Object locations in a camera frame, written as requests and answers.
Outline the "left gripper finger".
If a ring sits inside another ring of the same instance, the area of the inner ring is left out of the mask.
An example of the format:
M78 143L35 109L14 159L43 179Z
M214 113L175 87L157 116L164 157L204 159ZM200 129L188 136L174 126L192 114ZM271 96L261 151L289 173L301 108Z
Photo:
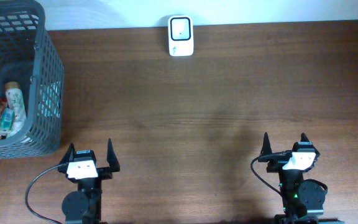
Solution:
M108 148L107 148L107 158L106 158L111 172L119 172L120 171L120 164L117 159L117 156L114 152L113 145L111 138L108 139Z
M75 147L74 144L71 143L68 147L68 150L66 151L65 155L60 160L60 165L68 165L69 162L71 162L74 159L75 156Z

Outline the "teal tissue packet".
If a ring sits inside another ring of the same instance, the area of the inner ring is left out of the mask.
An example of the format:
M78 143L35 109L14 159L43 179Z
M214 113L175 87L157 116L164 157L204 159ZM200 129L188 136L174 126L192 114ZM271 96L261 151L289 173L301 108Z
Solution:
M0 118L0 136L7 136L11 131L14 119L14 110L6 108Z

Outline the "white floral cream tube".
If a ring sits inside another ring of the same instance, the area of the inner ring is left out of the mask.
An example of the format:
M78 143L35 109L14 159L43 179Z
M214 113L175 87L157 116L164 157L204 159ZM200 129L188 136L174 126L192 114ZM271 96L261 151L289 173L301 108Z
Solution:
M10 138L22 129L27 119L27 115L20 84L17 82L7 82L4 87L6 90L5 94L8 107L14 112L12 125L10 131L7 134L7 138Z

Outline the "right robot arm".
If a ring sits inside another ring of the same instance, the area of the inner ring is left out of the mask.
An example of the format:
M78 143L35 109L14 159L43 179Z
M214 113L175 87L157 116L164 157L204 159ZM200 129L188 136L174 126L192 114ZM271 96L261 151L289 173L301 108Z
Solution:
M269 136L264 134L261 152L256 160L267 163L268 173L278 174L279 188L274 191L281 197L284 211L274 216L274 223L319 222L318 217L324 213L328 187L318 180L303 177L314 167L319 156L319 151L304 133L292 149L282 152L273 152Z

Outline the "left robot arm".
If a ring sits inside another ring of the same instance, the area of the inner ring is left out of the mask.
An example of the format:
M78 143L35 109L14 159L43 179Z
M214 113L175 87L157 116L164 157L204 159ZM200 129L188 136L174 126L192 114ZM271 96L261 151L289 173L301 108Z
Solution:
M58 171L76 184L77 190L70 192L63 199L62 213L65 223L101 223L102 181L112 179L112 174L121 169L110 139L106 160L107 167L97 167L94 151L76 151L74 144L69 145L59 162Z

